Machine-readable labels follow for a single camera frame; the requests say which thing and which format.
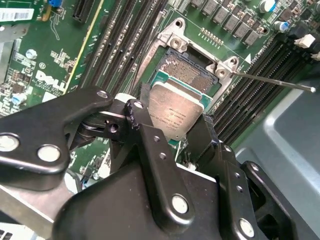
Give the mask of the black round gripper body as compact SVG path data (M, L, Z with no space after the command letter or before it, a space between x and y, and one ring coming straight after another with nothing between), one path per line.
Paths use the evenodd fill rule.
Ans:
M195 207L195 219L182 234L155 223L141 167L132 163L74 195L62 207L54 240L232 240L234 230L219 208L216 181L177 165Z

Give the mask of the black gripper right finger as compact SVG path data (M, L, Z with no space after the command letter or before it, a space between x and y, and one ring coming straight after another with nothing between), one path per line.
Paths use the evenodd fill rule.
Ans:
M297 212L256 163L239 163L221 142L210 116L187 133L191 160L218 185L219 232L224 240L300 240Z

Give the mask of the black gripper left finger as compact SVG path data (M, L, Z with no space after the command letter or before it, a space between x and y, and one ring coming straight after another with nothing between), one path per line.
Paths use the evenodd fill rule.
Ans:
M101 114L107 125L90 137L124 142L117 156L123 162L137 148L152 215L160 227L189 227L195 208L161 129L154 127L145 104L136 99L124 114L110 111L113 97L94 86L18 111L0 120L0 182L16 188L48 191L63 180L70 164L69 149L80 124Z

